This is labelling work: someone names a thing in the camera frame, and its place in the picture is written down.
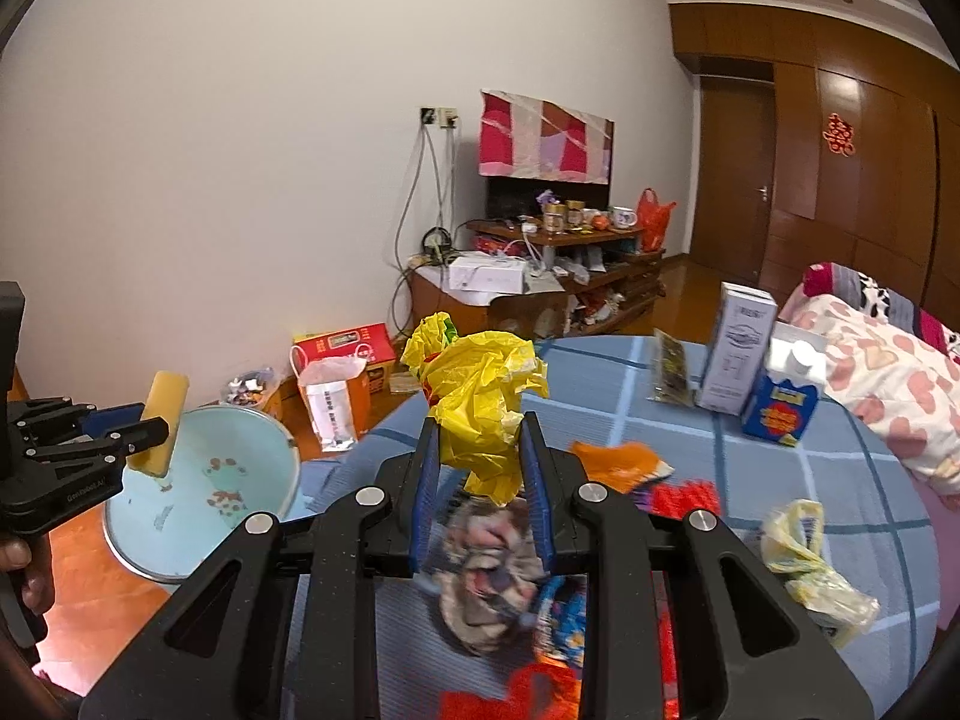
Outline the person left hand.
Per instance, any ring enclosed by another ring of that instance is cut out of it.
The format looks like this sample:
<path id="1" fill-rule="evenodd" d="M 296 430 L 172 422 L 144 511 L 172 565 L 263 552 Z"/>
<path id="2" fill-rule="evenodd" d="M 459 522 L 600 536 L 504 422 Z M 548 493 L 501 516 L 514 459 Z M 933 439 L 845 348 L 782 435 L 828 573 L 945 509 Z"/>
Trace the person left hand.
<path id="1" fill-rule="evenodd" d="M 21 598 L 34 614 L 46 614 L 55 603 L 52 550 L 47 535 L 32 541 L 3 535 L 0 538 L 0 571 L 21 572 Z"/>

